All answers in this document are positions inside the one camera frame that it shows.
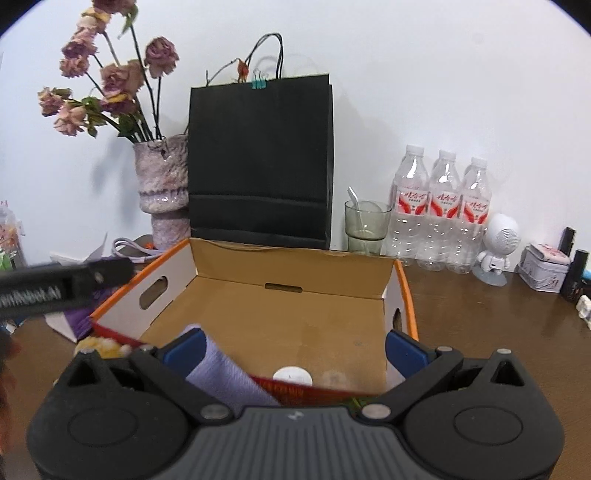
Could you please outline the purple knitted cloth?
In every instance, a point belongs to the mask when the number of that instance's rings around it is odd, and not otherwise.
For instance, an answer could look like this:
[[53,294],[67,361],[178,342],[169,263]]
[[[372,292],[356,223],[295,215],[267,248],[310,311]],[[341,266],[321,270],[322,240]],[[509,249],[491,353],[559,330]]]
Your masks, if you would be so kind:
[[[200,326],[190,324],[182,333],[190,328],[200,328]],[[228,405],[236,416],[242,414],[245,407],[280,406],[279,401],[254,382],[207,335],[204,360],[184,379]]]

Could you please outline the yellow white plush toy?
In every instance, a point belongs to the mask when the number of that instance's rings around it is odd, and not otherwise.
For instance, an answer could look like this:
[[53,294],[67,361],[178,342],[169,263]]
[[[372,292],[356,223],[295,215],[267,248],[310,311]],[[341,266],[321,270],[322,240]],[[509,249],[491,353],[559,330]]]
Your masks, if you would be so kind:
[[130,355],[132,347],[120,344],[111,338],[88,336],[77,343],[74,356],[78,353],[91,352],[98,353],[102,359],[118,359]]

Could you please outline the colourful wrapped items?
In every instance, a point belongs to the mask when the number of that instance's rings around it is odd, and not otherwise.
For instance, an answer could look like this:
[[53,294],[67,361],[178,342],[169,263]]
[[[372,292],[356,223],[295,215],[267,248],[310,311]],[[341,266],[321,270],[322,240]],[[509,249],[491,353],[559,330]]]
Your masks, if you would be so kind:
[[1,270],[24,268],[26,260],[20,241],[21,225],[5,200],[0,205],[0,257]]

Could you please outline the purple tissue pack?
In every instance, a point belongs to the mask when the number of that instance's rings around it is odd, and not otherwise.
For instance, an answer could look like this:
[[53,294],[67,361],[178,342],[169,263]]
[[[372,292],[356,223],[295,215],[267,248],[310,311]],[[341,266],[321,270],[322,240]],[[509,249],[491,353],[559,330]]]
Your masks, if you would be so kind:
[[[105,256],[104,249],[106,239],[107,234],[105,233],[102,243],[84,260],[57,253],[50,253],[50,259],[63,266],[71,266],[82,263],[83,261],[100,260]],[[91,333],[93,328],[91,314],[104,301],[106,301],[106,299],[108,299],[113,292],[114,289],[95,292],[89,305],[73,310],[46,314],[45,321],[51,329],[71,342],[77,343]]]

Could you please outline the orange cardboard box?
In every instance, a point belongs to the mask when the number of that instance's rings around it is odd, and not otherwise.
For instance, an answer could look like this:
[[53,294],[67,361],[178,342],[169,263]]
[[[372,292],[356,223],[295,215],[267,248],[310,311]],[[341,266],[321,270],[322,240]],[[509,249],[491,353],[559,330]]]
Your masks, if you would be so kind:
[[387,333],[418,333],[402,264],[383,256],[187,239],[92,314],[95,332],[161,347],[198,325],[252,376],[283,367],[317,387],[378,395],[400,382]]

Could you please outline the white plastic spoon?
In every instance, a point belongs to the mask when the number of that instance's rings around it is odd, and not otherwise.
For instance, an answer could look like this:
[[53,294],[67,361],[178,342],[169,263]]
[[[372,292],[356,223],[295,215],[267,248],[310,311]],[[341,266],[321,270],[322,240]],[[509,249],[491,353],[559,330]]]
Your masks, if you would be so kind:
[[348,188],[349,202],[348,210],[346,211],[346,217],[348,218],[348,232],[349,233],[360,233],[366,230],[366,222],[363,219],[363,209],[361,201],[356,194],[356,191],[352,187]]

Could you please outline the grey glass cup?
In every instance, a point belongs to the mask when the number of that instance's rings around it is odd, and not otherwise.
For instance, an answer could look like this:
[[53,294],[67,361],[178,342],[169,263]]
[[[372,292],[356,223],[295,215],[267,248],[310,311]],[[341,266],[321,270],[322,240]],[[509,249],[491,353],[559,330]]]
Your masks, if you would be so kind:
[[345,231],[348,251],[380,256],[387,237],[392,209],[377,201],[360,200],[345,203]]

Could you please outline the white robot figurine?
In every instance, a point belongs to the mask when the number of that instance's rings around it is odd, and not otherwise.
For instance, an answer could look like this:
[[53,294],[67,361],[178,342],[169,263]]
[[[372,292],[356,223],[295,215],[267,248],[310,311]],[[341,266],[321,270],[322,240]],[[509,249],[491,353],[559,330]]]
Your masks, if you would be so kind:
[[502,213],[494,214],[484,235],[484,250],[477,255],[472,273],[487,285],[506,286],[504,272],[510,266],[509,256],[517,250],[520,241],[517,221]]

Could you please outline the left water bottle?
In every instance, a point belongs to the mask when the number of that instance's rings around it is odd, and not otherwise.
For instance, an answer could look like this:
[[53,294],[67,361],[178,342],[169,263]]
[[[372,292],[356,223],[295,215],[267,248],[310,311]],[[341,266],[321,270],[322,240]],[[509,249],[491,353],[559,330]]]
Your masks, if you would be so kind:
[[429,174],[424,148],[408,145],[394,174],[391,192],[391,222],[387,251],[403,265],[415,261],[420,244],[422,217],[429,201]]

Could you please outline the water bottle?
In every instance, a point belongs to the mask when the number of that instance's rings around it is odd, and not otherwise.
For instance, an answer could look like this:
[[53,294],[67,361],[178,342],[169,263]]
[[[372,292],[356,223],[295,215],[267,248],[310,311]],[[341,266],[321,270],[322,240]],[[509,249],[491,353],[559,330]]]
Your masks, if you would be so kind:
[[422,217],[429,201],[429,174],[424,148],[408,145],[394,174],[391,192],[391,222],[387,251],[403,265],[415,261],[420,244]]
[[473,157],[461,184],[461,208],[453,262],[455,271],[460,274],[471,271],[488,220],[492,190],[487,167],[486,160]]
[[428,212],[417,254],[418,265],[430,271],[445,267],[452,226],[460,208],[461,179],[456,159],[455,153],[440,150],[430,177]]

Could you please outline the small white tin box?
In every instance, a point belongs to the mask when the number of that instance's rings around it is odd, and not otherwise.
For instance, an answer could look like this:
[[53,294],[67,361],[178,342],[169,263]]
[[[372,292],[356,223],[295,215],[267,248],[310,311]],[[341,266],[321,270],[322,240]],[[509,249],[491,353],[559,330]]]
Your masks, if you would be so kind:
[[533,290],[560,292],[571,260],[563,252],[546,244],[527,245],[516,267],[516,273]]

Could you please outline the middle water bottle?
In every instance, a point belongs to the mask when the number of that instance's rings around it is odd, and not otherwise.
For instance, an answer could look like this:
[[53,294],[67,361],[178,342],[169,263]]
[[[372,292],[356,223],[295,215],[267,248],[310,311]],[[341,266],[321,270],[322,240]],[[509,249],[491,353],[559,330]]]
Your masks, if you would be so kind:
[[417,254],[418,265],[430,271],[445,267],[452,226],[460,208],[461,179],[456,159],[455,153],[440,150],[430,177],[428,212]]

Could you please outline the right water bottle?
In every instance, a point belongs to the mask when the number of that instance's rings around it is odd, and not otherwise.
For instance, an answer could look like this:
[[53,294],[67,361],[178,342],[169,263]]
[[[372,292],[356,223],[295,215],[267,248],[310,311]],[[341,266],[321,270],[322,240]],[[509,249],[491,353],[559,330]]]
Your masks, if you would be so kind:
[[461,208],[453,262],[455,271],[460,274],[471,271],[488,220],[492,190],[487,167],[486,160],[473,157],[461,184]]

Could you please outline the black cosmetic tube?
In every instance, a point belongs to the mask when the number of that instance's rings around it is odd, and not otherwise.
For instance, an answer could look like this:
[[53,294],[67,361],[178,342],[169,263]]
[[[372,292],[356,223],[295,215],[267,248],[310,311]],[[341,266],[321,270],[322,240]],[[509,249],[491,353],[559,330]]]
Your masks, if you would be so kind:
[[588,257],[588,251],[577,250],[562,283],[560,295],[570,303],[576,303],[581,295],[582,279]]

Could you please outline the purple ceramic vase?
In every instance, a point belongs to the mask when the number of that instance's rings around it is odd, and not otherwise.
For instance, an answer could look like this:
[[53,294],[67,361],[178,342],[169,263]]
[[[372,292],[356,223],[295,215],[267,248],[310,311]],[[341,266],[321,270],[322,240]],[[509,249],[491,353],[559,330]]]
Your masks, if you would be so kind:
[[133,145],[139,208],[150,215],[152,240],[167,250],[190,235],[187,135]]

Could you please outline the black lipstick tube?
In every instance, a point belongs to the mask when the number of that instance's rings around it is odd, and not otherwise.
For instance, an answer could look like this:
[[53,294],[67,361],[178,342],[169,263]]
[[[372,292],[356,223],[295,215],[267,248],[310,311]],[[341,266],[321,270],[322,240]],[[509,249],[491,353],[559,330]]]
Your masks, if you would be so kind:
[[559,244],[559,251],[567,257],[571,255],[572,248],[574,245],[574,236],[575,230],[571,227],[566,227],[562,233]]

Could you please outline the black paper bag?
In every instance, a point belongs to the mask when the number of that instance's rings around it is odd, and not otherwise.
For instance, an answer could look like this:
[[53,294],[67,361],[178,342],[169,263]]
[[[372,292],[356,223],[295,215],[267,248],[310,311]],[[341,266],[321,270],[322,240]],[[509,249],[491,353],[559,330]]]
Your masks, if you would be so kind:
[[285,77],[276,60],[252,90],[252,60],[235,83],[192,89],[188,213],[194,238],[329,249],[334,105],[329,75]]

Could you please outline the dried pink rose bouquet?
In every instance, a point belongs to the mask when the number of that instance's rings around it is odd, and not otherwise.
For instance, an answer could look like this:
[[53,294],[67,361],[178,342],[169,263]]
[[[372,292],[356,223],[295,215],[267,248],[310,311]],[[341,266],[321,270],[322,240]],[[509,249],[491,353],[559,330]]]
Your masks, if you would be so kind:
[[[97,136],[111,126],[117,136],[133,144],[162,140],[160,128],[162,80],[177,67],[176,46],[167,38],[153,38],[140,47],[134,28],[135,1],[94,1],[84,10],[76,29],[61,49],[62,77],[85,77],[92,89],[76,97],[69,88],[45,87],[37,93],[41,115],[53,120],[60,134]],[[135,56],[122,61],[115,52],[108,26],[123,19],[121,33],[130,34]]]

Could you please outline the teal binder clip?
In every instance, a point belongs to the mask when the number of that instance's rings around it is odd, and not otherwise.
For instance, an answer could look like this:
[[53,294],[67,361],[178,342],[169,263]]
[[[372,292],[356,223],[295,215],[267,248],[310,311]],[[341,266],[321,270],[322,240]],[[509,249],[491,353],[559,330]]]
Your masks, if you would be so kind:
[[267,74],[259,69],[252,72],[252,90],[266,89]]

